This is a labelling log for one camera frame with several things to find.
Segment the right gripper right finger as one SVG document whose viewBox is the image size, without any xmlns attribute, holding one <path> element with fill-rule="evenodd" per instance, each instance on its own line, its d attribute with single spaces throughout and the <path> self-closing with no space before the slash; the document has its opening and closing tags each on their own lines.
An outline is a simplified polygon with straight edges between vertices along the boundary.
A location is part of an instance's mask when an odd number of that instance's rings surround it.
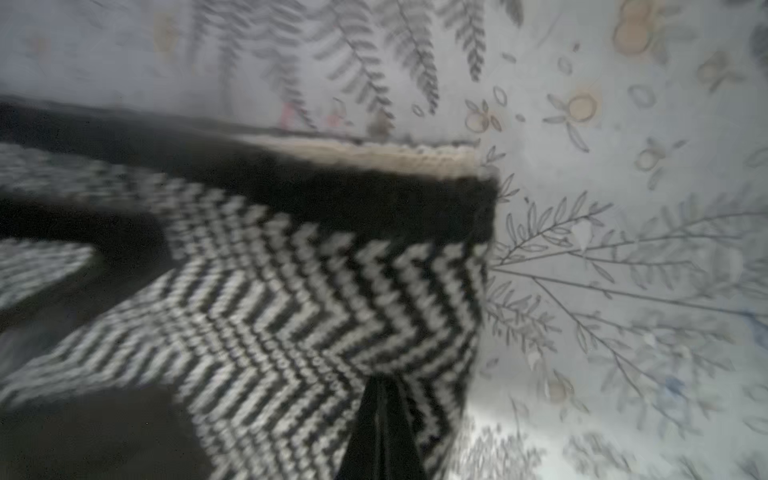
<svg viewBox="0 0 768 480">
<path fill-rule="evenodd" d="M 426 480 L 395 379 L 371 377 L 336 480 Z"/>
</svg>

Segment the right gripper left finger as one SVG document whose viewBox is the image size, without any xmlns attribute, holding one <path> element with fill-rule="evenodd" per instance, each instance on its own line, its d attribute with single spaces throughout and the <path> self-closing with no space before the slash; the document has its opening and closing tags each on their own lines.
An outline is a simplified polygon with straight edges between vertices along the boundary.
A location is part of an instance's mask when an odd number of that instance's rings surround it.
<svg viewBox="0 0 768 480">
<path fill-rule="evenodd" d="M 34 400 L 1 412 L 4 479 L 207 479 L 189 416 L 159 386 Z"/>
</svg>

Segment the black white knitted scarf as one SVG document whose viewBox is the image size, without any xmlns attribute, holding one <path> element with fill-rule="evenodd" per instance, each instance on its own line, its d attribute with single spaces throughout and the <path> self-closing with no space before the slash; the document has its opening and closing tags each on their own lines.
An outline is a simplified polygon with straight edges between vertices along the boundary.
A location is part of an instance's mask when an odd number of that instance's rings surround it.
<svg viewBox="0 0 768 480">
<path fill-rule="evenodd" d="M 459 435 L 497 179 L 472 149 L 1 102 L 1 412 L 159 386 L 207 479 L 336 479 L 371 377 Z"/>
</svg>

